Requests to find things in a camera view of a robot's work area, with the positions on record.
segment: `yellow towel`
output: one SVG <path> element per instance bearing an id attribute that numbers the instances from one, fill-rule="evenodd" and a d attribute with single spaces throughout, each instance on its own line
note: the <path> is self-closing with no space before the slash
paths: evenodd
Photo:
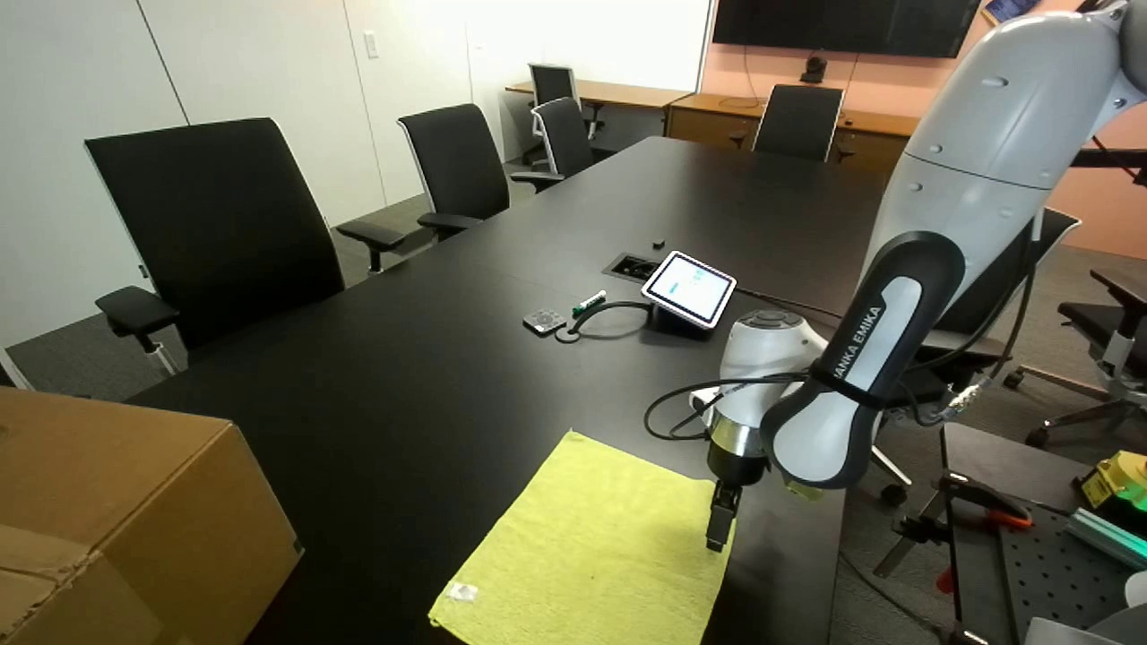
<path id="1" fill-rule="evenodd" d="M 705 548 L 712 484 L 571 429 L 431 606 L 490 645 L 702 640 L 729 553 Z"/>

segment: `gray carpet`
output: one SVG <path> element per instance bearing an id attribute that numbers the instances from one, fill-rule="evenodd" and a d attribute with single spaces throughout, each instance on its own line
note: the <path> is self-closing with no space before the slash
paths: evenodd
<path id="1" fill-rule="evenodd" d="M 366 278 L 366 252 L 348 240 L 335 240 L 348 282 Z M 1144 260 L 1124 260 L 1095 252 L 1058 248 L 1036 282 L 1027 331 L 1015 348 L 1015 363 L 1042 364 L 1055 371 L 1068 371 L 1075 379 L 1096 379 L 1096 369 L 1087 355 L 1087 345 L 1060 326 L 1055 313 L 1058 302 L 1104 302 L 1104 291 L 1087 277 L 1090 269 L 1115 269 L 1124 277 L 1144 277 Z M 1006 336 L 1012 314 L 1003 313 L 994 336 Z M 101 320 L 77 321 L 67 331 L 36 336 L 30 345 L 11 348 L 11 358 L 41 392 L 81 395 L 81 397 L 128 397 L 152 383 L 157 383 L 157 369 L 140 355 L 134 340 L 118 340 L 107 332 Z M 1023 441 L 1038 418 L 1087 407 L 1090 401 L 1046 383 L 1023 383 L 1006 392 L 991 383 L 983 397 L 960 413 L 960 422 L 983 426 L 991 434 Z M 1122 434 L 1122 438 L 1078 438 L 1058 445 L 1060 456 L 1078 463 L 1095 463 L 1111 456 L 1119 441 L 1139 441 L 1147 434 Z M 886 510 L 877 502 L 881 486 L 888 484 L 886 474 L 872 468 L 864 484 L 850 494 L 847 515 L 847 563 L 838 570 L 838 595 L 835 595 L 835 621 L 833 640 L 838 645 L 924 645 L 935 640 L 930 628 L 912 621 L 906 613 L 894 610 L 894 602 L 906 606 L 924 625 L 954 625 L 950 595 L 935 586 L 935 577 L 948 570 L 948 548 L 924 546 L 914 548 L 894 577 L 877 579 L 877 591 L 866 586 L 866 570 L 886 557 L 895 542 L 895 524 L 906 514 L 917 514 L 932 498 L 932 481 L 940 481 L 940 429 L 917 426 L 912 418 L 894 418 L 877 441 L 914 481 L 906 502 L 901 510 Z"/>

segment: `tablet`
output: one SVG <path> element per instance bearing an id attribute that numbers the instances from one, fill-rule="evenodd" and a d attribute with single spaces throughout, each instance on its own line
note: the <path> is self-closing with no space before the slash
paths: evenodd
<path id="1" fill-rule="evenodd" d="M 643 282 L 643 293 L 682 314 L 692 326 L 712 331 L 722 321 L 722 313 L 729 305 L 729 299 L 736 293 L 740 278 L 700 260 L 688 259 L 682 252 L 670 252 L 655 273 Z"/>

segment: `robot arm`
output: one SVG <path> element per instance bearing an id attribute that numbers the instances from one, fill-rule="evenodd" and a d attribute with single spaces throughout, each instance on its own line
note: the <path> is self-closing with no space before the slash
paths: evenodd
<path id="1" fill-rule="evenodd" d="M 864 474 L 894 377 L 948 305 L 1042 214 L 1075 150 L 1144 100 L 1139 87 L 1147 0 L 1018 19 L 983 38 L 912 135 L 886 185 L 857 299 L 809 363 L 809 379 L 778 397 L 760 426 L 712 426 L 712 524 L 736 514 L 742 484 L 760 481 L 762 463 L 815 486 Z"/>

